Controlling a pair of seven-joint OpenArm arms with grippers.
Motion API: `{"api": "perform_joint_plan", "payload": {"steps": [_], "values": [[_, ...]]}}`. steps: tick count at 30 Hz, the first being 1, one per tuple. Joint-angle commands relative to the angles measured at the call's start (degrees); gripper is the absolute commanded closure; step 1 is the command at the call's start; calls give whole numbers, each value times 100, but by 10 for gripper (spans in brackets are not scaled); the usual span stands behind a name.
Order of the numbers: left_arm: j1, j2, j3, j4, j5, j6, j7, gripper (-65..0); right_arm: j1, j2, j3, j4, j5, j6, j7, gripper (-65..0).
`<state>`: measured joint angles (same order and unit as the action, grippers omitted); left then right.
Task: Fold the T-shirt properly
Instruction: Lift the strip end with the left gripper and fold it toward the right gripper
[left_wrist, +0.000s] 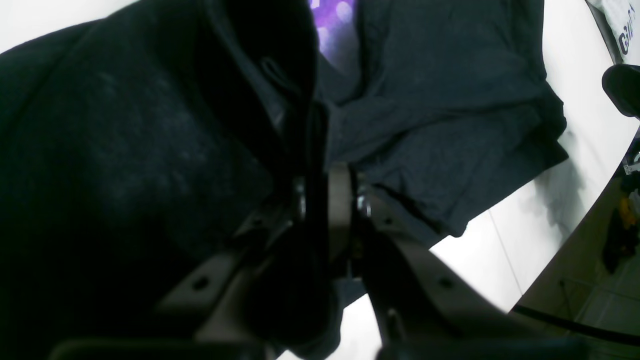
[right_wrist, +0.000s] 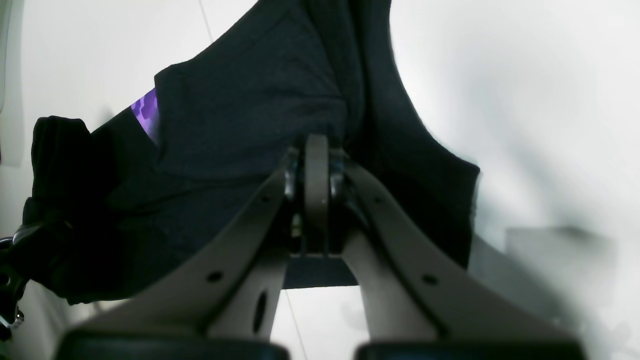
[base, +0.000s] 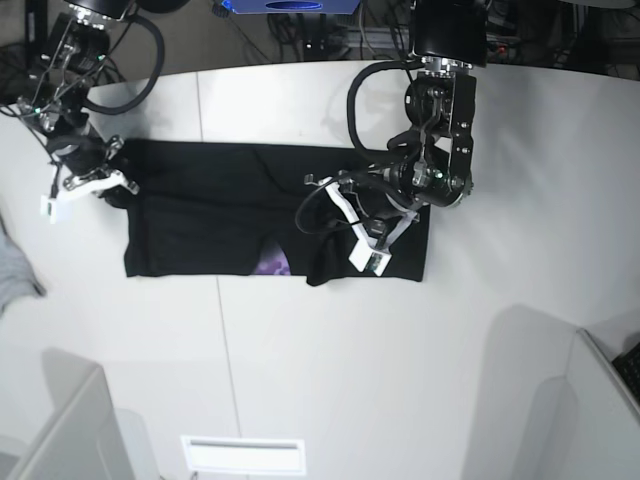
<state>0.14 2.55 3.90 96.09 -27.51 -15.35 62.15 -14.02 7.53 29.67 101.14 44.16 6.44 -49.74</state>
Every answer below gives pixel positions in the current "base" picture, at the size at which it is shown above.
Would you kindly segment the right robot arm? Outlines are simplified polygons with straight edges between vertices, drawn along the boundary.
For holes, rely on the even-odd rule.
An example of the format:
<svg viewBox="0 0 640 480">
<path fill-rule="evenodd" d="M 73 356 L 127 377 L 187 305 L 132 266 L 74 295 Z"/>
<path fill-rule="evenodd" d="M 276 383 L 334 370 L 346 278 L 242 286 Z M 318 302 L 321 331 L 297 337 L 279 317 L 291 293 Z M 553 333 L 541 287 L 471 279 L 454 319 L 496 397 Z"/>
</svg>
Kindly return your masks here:
<svg viewBox="0 0 640 480">
<path fill-rule="evenodd" d="M 165 61 L 161 31 L 141 16 L 133 1 L 71 1 L 61 13 L 30 71 L 24 94 L 2 104 L 2 115 L 24 125 L 41 143 L 53 168 L 41 208 L 53 216 L 59 207 L 85 196 L 96 196 L 124 209 L 139 192 L 127 173 L 125 145 L 120 135 L 103 138 L 91 123 L 93 113 L 123 115 L 140 106 L 155 87 Z M 119 106 L 91 101 L 90 89 L 106 69 L 117 43 L 108 32 L 114 22 L 146 30 L 155 43 L 155 62 L 146 84 Z"/>
</svg>

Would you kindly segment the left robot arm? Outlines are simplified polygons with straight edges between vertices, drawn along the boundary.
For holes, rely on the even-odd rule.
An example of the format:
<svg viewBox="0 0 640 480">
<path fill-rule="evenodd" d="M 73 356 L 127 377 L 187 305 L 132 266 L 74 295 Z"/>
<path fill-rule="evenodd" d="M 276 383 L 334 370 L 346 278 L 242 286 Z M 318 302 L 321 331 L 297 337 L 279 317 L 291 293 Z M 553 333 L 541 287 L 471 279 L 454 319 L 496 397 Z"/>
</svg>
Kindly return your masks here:
<svg viewBox="0 0 640 480">
<path fill-rule="evenodd" d="M 486 24 L 483 1 L 412 2 L 408 52 L 364 68 L 347 92 L 349 138 L 362 164 L 316 184 L 295 214 L 301 232 L 362 230 L 388 240 L 421 209 L 451 207 L 471 193 L 472 71 L 487 64 Z M 410 126 L 375 151 L 358 132 L 357 95 L 369 77 L 394 70 L 409 80 L 403 101 Z"/>
</svg>

